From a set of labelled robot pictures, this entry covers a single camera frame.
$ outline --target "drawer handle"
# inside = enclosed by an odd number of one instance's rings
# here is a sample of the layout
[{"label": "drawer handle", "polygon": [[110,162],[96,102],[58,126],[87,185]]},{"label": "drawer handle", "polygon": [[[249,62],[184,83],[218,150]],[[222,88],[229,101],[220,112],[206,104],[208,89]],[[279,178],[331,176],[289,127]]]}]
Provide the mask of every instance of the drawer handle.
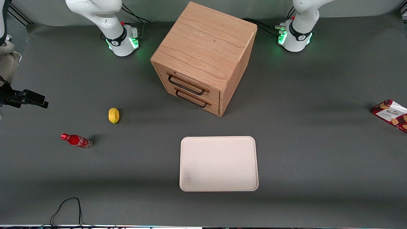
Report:
[{"label": "drawer handle", "polygon": [[170,83],[172,83],[172,84],[174,84],[174,85],[176,85],[176,86],[178,86],[178,87],[180,87],[180,88],[182,88],[182,89],[185,89],[185,90],[187,90],[187,91],[189,91],[189,92],[191,92],[191,93],[194,93],[195,95],[202,95],[202,94],[205,92],[205,89],[202,89],[201,92],[197,92],[197,91],[191,90],[191,89],[189,89],[189,88],[187,88],[187,87],[184,87],[184,86],[182,86],[181,84],[177,84],[177,83],[175,83],[174,81],[171,80],[172,77],[173,77],[173,75],[170,75],[170,76],[168,77],[168,81],[169,81]]},{"label": "drawer handle", "polygon": [[181,95],[178,94],[178,92],[179,92],[179,90],[177,90],[177,91],[175,92],[175,95],[176,95],[178,98],[180,98],[180,99],[182,99],[182,100],[185,100],[185,101],[187,101],[187,102],[190,102],[190,103],[194,104],[194,105],[197,106],[197,107],[205,108],[206,105],[208,104],[208,103],[205,103],[204,105],[199,105],[199,104],[195,103],[194,101],[191,101],[191,100],[189,100],[189,99],[187,99],[187,98],[185,98],[185,97],[182,97]]}]

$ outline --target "wooden cabinet top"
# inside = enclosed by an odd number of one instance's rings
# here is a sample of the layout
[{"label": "wooden cabinet top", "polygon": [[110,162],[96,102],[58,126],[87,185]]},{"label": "wooden cabinet top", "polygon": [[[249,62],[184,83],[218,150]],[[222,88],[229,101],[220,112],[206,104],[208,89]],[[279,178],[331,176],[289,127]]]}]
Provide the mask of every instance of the wooden cabinet top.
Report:
[{"label": "wooden cabinet top", "polygon": [[256,31],[253,23],[189,2],[151,61],[224,91]]}]

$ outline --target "bottle label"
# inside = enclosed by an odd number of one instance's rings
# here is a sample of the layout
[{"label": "bottle label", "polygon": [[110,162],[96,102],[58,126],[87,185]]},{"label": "bottle label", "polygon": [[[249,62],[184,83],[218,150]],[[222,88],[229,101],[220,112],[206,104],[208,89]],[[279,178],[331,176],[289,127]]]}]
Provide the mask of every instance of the bottle label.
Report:
[{"label": "bottle label", "polygon": [[75,146],[81,147],[81,148],[87,148],[89,146],[89,140],[87,140],[86,138],[83,138],[81,136],[78,136],[78,137],[79,137],[79,142]]}]

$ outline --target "wooden drawer cabinet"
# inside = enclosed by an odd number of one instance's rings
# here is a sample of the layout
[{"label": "wooden drawer cabinet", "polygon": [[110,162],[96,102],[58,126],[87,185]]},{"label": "wooden drawer cabinet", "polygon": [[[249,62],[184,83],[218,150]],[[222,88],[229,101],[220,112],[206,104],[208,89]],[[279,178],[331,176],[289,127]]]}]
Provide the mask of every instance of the wooden drawer cabinet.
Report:
[{"label": "wooden drawer cabinet", "polygon": [[150,60],[168,93],[222,116],[256,32],[250,22],[190,2]]}]

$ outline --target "drawer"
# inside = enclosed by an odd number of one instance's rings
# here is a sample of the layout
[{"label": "drawer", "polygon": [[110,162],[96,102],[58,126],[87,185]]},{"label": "drawer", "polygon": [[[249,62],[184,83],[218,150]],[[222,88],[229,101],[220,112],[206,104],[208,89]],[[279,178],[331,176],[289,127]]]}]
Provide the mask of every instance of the drawer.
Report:
[{"label": "drawer", "polygon": [[165,84],[165,88],[175,87],[179,90],[189,92],[195,95],[197,98],[203,98],[206,101],[210,101],[219,104],[219,91],[209,88],[207,86],[201,86],[199,83],[194,83],[186,80],[174,71],[171,71],[163,66],[156,65],[161,80]]},{"label": "drawer", "polygon": [[198,98],[198,96],[177,87],[169,87],[167,88],[167,91],[173,96],[185,100],[186,102],[192,103],[193,105],[209,111],[212,114],[219,115],[219,104],[217,103],[205,101],[204,99]]}]

